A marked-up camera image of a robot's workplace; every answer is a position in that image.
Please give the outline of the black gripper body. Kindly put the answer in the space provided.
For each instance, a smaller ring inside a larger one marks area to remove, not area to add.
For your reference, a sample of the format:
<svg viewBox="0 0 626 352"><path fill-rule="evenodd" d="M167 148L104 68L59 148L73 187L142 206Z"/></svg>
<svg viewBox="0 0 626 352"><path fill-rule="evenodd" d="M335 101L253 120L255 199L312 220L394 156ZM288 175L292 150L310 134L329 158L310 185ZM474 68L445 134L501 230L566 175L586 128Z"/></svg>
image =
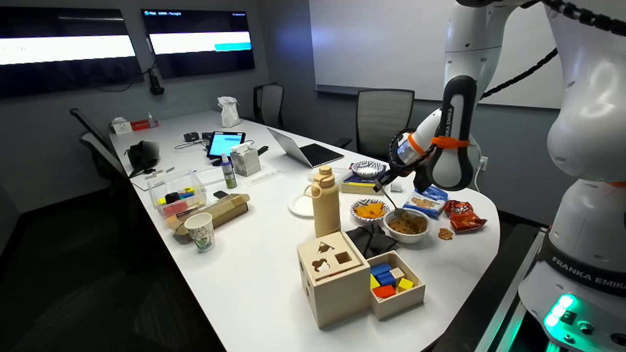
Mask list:
<svg viewBox="0 0 626 352"><path fill-rule="evenodd" d="M421 165L421 156L413 148L390 148L390 167L380 177L382 185L392 183L396 177L406 177Z"/></svg>

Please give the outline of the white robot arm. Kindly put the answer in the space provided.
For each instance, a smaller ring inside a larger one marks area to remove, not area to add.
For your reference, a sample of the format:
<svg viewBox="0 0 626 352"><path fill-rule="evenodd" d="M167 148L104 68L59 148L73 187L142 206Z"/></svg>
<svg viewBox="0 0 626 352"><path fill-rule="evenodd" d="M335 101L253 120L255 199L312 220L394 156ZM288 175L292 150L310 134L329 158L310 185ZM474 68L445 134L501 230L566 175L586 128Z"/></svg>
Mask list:
<svg viewBox="0 0 626 352"><path fill-rule="evenodd" d="M574 177L519 285L550 341L626 352L626 0L457 0L447 32L443 105L390 140L390 177L462 189L470 126L501 56L511 13L541 1L562 60L564 97L548 132Z"/></svg>

